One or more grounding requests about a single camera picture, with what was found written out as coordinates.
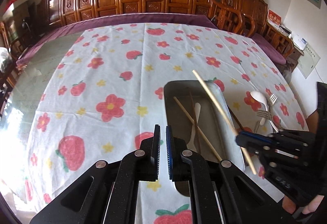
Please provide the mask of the person's right hand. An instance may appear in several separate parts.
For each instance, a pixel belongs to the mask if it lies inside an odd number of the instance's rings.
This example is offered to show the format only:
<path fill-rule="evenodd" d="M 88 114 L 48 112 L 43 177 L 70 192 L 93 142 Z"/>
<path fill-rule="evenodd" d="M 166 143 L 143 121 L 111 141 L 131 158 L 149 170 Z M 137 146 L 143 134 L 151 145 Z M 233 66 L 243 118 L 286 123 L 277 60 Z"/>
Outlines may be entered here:
<path fill-rule="evenodd" d="M 324 199 L 323 195 L 317 195 L 311 201 L 306 203 L 301 203 L 301 202 L 295 202 L 291 200 L 289 197 L 284 196 L 282 199 L 282 208 L 286 210 L 287 213 L 293 214 L 298 208 L 303 207 L 301 213 L 307 215 L 315 212 L 318 209 L 321 202 L 323 201 L 323 199 Z"/>

